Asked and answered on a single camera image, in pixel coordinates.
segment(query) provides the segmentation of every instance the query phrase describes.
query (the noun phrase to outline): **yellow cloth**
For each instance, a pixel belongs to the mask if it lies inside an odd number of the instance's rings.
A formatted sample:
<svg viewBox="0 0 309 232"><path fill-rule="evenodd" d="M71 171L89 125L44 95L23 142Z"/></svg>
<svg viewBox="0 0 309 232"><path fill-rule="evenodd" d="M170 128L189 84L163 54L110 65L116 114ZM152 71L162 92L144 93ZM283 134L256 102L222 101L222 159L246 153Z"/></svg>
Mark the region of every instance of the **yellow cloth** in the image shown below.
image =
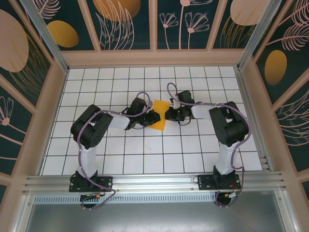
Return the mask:
<svg viewBox="0 0 309 232"><path fill-rule="evenodd" d="M153 105L153 110L157 112L158 114L160 114L161 120L148 127L159 130L159 131L160 130L163 131L165 127L165 112L169 110L169 102L155 100L154 105Z"/></svg>

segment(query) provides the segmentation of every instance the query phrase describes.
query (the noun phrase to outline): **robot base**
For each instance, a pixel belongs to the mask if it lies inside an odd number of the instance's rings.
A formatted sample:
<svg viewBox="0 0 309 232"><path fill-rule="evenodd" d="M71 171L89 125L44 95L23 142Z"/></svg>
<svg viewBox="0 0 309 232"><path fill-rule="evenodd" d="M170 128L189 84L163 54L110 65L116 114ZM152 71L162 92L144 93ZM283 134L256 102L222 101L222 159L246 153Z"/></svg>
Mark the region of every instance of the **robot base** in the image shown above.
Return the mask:
<svg viewBox="0 0 309 232"><path fill-rule="evenodd" d="M199 190L232 190L233 185L241 188L239 176L235 174L235 170L229 174L221 175L216 167L213 167L213 174L197 176Z"/></svg>
<svg viewBox="0 0 309 232"><path fill-rule="evenodd" d="M95 183L112 188L112 177L111 176L98 176L96 172L91 178ZM102 192L110 192L110 190L101 190ZM100 188L91 184L86 178L81 176L78 171L75 173L75 177L70 178L69 192L100 192Z"/></svg>

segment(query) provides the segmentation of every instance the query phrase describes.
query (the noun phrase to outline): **enclosure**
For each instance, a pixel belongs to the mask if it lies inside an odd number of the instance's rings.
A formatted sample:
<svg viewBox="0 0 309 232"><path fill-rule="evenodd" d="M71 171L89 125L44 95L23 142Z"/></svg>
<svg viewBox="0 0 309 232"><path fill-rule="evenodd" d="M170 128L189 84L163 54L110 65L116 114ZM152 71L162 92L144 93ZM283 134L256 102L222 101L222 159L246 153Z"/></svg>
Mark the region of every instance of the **enclosure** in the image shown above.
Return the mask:
<svg viewBox="0 0 309 232"><path fill-rule="evenodd" d="M308 231L308 25L308 0L3 0L1 231ZM73 123L140 92L170 103L168 83L250 122L239 201L219 208L223 189L199 190L221 144L210 120L187 118L109 127L95 166L116 194L84 211L69 192Z"/></svg>

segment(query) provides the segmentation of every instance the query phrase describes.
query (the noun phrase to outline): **white grid floor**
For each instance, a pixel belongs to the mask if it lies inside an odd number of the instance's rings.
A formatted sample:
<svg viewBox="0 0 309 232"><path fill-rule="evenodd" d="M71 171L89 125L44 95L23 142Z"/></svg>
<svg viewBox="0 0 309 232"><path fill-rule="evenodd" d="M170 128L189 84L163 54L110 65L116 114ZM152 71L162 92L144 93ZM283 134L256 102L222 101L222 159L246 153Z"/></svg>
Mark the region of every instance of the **white grid floor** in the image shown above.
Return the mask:
<svg viewBox="0 0 309 232"><path fill-rule="evenodd" d="M122 111L140 91L152 101L169 102L167 83L190 90L196 102L234 101L246 115L232 67L150 67L70 69L41 174L69 175L78 166L78 146L70 128L91 104ZM187 126L166 121L164 131L108 129L97 147L99 174L212 172L219 143L212 123L194 119ZM261 171L254 140L239 148L236 166Z"/></svg>

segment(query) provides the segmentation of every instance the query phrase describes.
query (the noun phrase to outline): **black mounting plate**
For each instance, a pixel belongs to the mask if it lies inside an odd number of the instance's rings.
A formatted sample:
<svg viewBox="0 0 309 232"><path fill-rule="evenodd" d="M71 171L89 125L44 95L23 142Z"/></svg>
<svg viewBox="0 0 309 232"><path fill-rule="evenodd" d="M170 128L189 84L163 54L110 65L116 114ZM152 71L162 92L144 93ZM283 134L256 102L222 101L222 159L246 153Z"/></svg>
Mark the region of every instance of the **black mounting plate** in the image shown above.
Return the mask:
<svg viewBox="0 0 309 232"><path fill-rule="evenodd" d="M239 176L237 174L234 174L230 176L230 180L233 182L233 184L240 189L240 180ZM225 185L220 185L217 186L214 179L213 175L198 175L197 176L197 182L198 182L198 189L199 190L232 190L233 186L231 184L225 184Z"/></svg>
<svg viewBox="0 0 309 232"><path fill-rule="evenodd" d="M98 176L96 179L97 184L101 184L109 189L112 188L112 177L111 176ZM69 192L100 192L100 188L97 186L86 186L80 182L78 177L72 177L70 181Z"/></svg>

